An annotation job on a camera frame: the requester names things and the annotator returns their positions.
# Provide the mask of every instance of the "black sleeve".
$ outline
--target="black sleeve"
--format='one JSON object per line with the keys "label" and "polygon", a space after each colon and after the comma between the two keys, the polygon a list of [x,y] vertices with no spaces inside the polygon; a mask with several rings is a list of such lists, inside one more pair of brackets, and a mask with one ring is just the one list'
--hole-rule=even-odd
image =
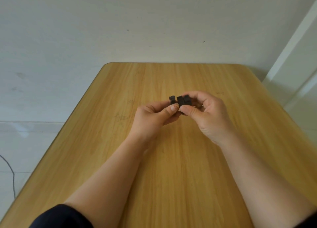
{"label": "black sleeve", "polygon": [[60,204],[39,215],[30,228],[93,228],[93,225],[74,208]]}
{"label": "black sleeve", "polygon": [[317,212],[312,214],[310,217],[308,217],[302,223],[297,225],[295,228],[311,228],[311,227],[317,227]]}

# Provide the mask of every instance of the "wire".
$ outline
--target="wire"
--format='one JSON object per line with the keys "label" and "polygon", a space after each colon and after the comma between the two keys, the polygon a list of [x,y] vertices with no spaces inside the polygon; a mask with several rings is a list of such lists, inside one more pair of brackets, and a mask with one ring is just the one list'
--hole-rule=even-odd
{"label": "wire", "polygon": [[16,198],[16,190],[14,188],[14,176],[15,176],[14,171],[12,170],[12,167],[10,166],[9,162],[7,162],[7,160],[2,155],[0,155],[0,157],[8,164],[8,166],[13,174],[13,195],[14,195],[14,199],[15,199]]}

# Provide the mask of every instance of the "wood grain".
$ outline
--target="wood grain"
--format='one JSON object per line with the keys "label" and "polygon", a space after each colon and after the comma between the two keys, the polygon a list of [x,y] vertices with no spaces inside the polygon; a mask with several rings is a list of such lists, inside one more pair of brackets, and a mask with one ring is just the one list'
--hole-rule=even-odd
{"label": "wood grain", "polygon": [[[246,67],[109,63],[0,227],[28,227],[40,213],[64,202],[125,139],[137,106],[188,90],[222,98],[255,151],[317,205],[316,148]],[[165,126],[150,146],[120,227],[252,227],[221,151],[189,117]]]}

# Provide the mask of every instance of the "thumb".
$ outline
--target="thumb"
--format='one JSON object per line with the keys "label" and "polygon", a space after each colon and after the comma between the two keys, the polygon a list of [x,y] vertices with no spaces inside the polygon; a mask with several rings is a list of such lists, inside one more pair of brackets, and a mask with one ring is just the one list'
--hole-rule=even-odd
{"label": "thumb", "polygon": [[168,118],[170,118],[173,114],[175,114],[179,109],[179,105],[172,104],[161,110],[158,114],[161,116],[161,118],[166,121]]}
{"label": "thumb", "polygon": [[198,122],[199,119],[202,118],[203,112],[198,110],[196,107],[189,105],[182,105],[179,110],[183,112],[185,115],[190,116],[194,121]]}

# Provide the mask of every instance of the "left hand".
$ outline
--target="left hand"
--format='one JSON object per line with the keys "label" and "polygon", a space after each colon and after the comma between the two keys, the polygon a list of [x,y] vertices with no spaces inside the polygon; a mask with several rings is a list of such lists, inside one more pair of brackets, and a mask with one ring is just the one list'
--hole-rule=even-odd
{"label": "left hand", "polygon": [[170,100],[139,106],[128,138],[140,142],[150,141],[159,133],[162,126],[178,120],[181,115],[178,110],[179,105],[171,105]]}

